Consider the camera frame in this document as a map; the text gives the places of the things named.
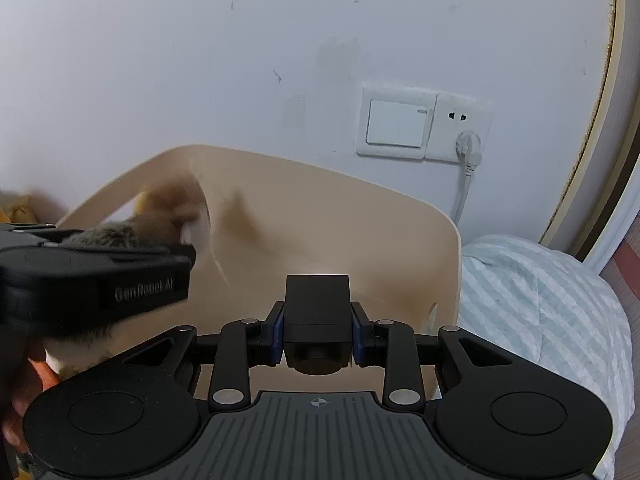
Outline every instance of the stuffed animal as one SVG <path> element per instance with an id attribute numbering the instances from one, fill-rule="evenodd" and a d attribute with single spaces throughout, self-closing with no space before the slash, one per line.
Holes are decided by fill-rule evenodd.
<path id="1" fill-rule="evenodd" d="M 180 243 L 182 228 L 198 219 L 204 194 L 191 175 L 177 176 L 145 190 L 134 215 L 72 235 L 62 246 L 153 247 Z M 70 338 L 46 338 L 47 362 L 62 380 L 109 358 L 111 326 Z"/>
<path id="2" fill-rule="evenodd" d="M 0 222 L 12 224 L 37 224 L 38 218 L 32 211 L 30 205 L 30 197 L 24 195 L 12 203 L 5 213 L 0 208 Z"/>

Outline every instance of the beige plastic chair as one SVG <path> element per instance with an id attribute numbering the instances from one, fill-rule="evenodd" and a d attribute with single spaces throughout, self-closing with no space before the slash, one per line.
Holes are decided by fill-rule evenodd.
<path id="1" fill-rule="evenodd" d="M 114 352 L 178 324 L 212 333 L 243 317 L 264 319 L 284 298 L 288 274 L 348 274 L 352 300 L 370 319 L 395 319 L 416 332 L 426 324 L 437 329 L 456 323 L 460 237 L 445 214 L 398 192 L 290 160 L 213 146 L 174 148 L 107 184 L 58 226 L 95 226 L 143 186 L 180 171 L 197 177 L 210 216 L 210 225 L 202 221 L 191 230 L 197 261 L 189 298 L 121 323 Z M 430 367 L 423 368 L 429 395 L 436 381 Z M 380 368 L 357 366 L 325 377 L 304 376 L 285 364 L 251 370 L 254 395 L 380 394 L 382 377 Z M 197 396 L 206 396 L 208 381 L 203 373 Z"/>

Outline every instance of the light switch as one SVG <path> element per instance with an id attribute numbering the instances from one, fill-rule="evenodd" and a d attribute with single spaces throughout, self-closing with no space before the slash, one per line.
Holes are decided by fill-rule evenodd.
<path id="1" fill-rule="evenodd" d="M 367 143 L 420 148 L 428 111 L 424 106 L 372 100 Z"/>
<path id="2" fill-rule="evenodd" d="M 362 85 L 356 153 L 362 156 L 424 158 L 437 94 L 381 82 Z"/>

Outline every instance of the finger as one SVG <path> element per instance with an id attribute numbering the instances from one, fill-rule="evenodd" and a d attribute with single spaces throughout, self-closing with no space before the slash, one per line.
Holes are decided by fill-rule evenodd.
<path id="1" fill-rule="evenodd" d="M 20 416 L 24 416 L 29 405 L 42 393 L 44 386 L 33 364 L 24 360 L 14 381 L 11 404 Z"/>
<path id="2" fill-rule="evenodd" d="M 40 378 L 40 382 L 42 383 L 42 390 L 48 390 L 52 386 L 60 383 L 60 378 L 58 375 L 49 367 L 46 361 L 31 361 L 31 366 L 33 366 L 34 370 L 38 374 Z"/>
<path id="3" fill-rule="evenodd" d="M 29 450 L 22 432 L 22 417 L 12 408 L 6 411 L 2 419 L 2 437 L 18 453 Z"/>

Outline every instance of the bed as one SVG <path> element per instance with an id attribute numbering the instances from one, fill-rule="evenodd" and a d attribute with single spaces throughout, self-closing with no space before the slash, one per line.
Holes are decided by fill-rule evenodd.
<path id="1" fill-rule="evenodd" d="M 636 317 L 629 315 L 635 326 L 638 312 L 636 306 Z M 604 279 L 527 240 L 481 237 L 462 249 L 458 325 L 599 396 L 614 429 L 594 475 L 638 477 L 633 450 L 640 426 L 637 419 L 629 423 L 635 409 L 630 324 Z"/>

